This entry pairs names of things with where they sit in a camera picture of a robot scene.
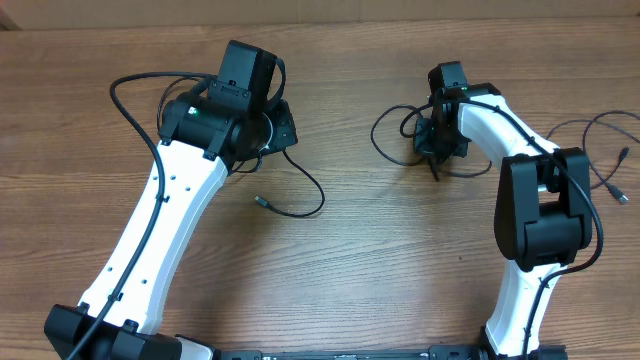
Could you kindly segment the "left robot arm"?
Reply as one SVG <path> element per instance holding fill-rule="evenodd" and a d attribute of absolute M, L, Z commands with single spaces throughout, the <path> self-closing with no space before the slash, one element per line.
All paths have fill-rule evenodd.
<path fill-rule="evenodd" d="M 205 208 L 236 163 L 296 144 L 282 59 L 232 40 L 218 74 L 167 102 L 146 186 L 112 255 L 77 306 L 54 306 L 44 333 L 62 359 L 216 359 L 213 346 L 159 332 L 167 295 Z"/>

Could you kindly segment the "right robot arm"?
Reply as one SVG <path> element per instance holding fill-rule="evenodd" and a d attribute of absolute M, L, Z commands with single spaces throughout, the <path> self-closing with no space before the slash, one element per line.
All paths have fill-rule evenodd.
<path fill-rule="evenodd" d="M 494 236 L 506 260 L 477 359 L 565 359 L 544 346 L 540 326 L 559 278 L 579 271 L 579 251 L 600 238 L 590 198 L 588 157 L 544 139 L 508 107 L 490 83 L 471 85 L 458 61 L 428 74 L 431 94 L 415 126 L 413 146 L 432 172 L 475 143 L 500 172 Z"/>

